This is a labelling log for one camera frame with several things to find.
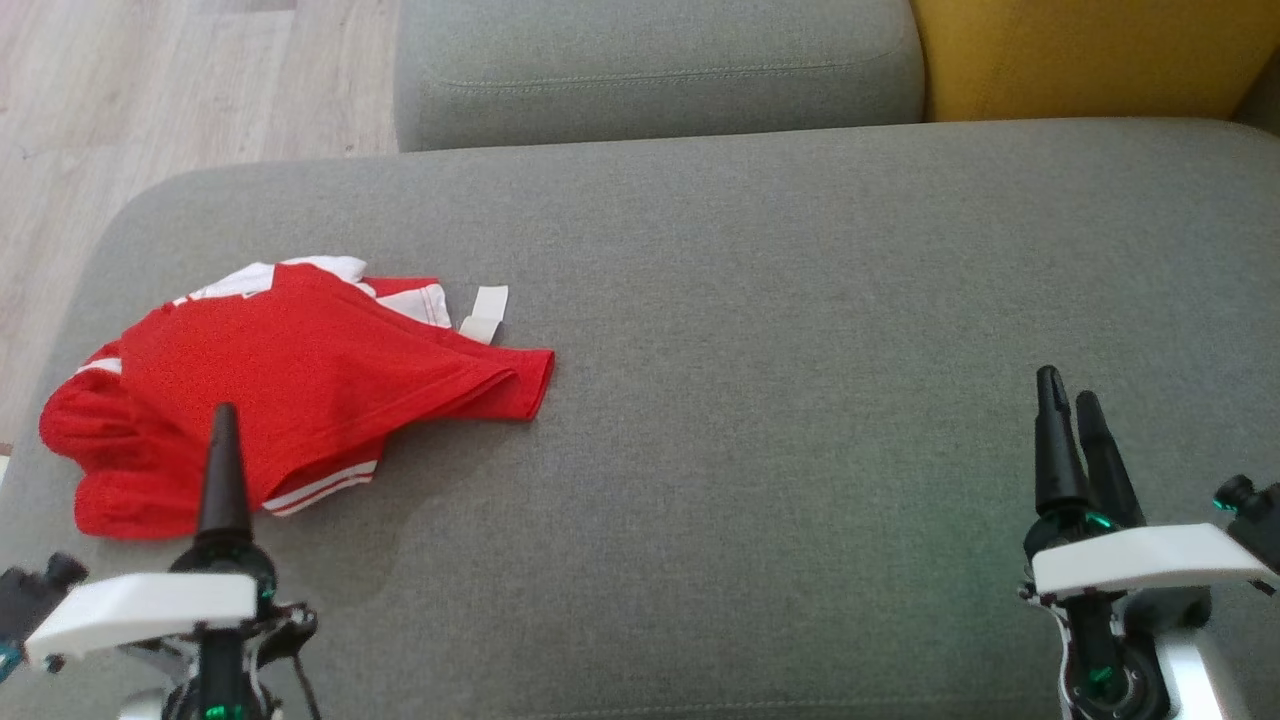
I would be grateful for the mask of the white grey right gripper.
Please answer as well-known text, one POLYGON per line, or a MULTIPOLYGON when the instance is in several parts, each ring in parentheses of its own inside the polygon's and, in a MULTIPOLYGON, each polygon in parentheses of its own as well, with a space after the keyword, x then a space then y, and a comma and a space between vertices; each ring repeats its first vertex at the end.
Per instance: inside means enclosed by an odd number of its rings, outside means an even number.
POLYGON ((1037 515, 1089 506, 1093 493, 1097 512, 1132 528, 1044 550, 1027 569, 1021 600, 1047 611, 1060 634, 1061 717, 1251 717, 1207 632, 1211 589, 1247 583, 1275 594, 1275 510, 1239 509, 1225 528, 1146 527, 1097 393, 1076 396, 1088 478, 1056 366, 1037 370, 1036 393, 1037 515))

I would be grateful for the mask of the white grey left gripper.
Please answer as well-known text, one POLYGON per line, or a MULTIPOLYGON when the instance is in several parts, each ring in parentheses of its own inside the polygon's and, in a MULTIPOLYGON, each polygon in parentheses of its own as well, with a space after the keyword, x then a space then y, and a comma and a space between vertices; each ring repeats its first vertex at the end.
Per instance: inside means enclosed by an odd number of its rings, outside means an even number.
MULTIPOLYGON (((197 541, 251 542, 251 507, 234 404, 215 409, 197 541)), ((305 603, 276 602, 276 570, 252 544, 207 544, 165 573, 90 582, 73 557, 51 556, 26 584, 26 662, 59 673, 68 660, 116 651, 156 669, 164 685, 122 703, 122 719, 283 719, 283 700, 262 679, 292 662, 310 717, 315 691, 300 652, 317 629, 305 603)))

